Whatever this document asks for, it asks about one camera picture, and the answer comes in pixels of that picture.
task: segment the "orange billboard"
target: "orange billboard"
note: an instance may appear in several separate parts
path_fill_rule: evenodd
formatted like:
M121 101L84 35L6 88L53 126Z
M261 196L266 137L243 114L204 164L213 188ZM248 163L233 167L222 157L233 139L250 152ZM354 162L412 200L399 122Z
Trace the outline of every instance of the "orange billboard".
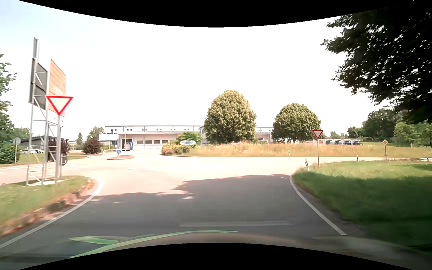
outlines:
M49 96L65 96L66 95L66 74L61 71L58 65L51 60L49 66ZM48 109L55 112L56 110L48 102Z

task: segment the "white industrial building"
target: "white industrial building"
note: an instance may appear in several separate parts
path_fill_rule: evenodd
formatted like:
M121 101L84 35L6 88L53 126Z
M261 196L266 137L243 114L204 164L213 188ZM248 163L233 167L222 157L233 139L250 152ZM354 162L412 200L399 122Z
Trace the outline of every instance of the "white industrial building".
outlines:
M273 142L272 127L256 127L258 139ZM185 131L200 132L207 144L206 132L201 125L112 125L104 127L105 133L99 134L99 141L104 145L113 145L117 149L154 149L161 148Z

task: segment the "yield sign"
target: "yield sign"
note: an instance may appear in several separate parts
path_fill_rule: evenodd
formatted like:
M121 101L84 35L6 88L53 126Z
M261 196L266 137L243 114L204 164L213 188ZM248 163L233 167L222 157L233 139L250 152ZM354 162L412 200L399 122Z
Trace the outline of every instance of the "yield sign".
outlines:
M68 106L69 102L73 99L72 96L62 95L46 95L46 98L51 103L58 115L63 113L66 106Z
M313 130L312 133L316 136L316 139L319 139L321 137L321 134L323 134L322 130Z

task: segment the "billboard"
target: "billboard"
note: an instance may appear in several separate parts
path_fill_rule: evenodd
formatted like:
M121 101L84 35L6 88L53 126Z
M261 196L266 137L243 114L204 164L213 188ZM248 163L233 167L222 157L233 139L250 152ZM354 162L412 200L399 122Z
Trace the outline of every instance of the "billboard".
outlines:
M49 96L65 96L66 95L66 74L61 71L58 65L51 60L49 66ZM48 103L48 109L56 113L53 106Z
M34 106L38 106L45 110L46 109L46 85L48 81L48 71L34 59L31 63L31 84L29 88L29 103Z

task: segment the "white car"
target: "white car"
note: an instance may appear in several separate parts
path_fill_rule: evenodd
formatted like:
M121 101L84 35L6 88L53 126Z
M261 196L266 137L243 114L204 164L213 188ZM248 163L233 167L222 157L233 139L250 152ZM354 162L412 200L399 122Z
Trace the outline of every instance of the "white car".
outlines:
M28 149L24 149L21 150L21 154L36 154L37 152L35 150L28 150Z

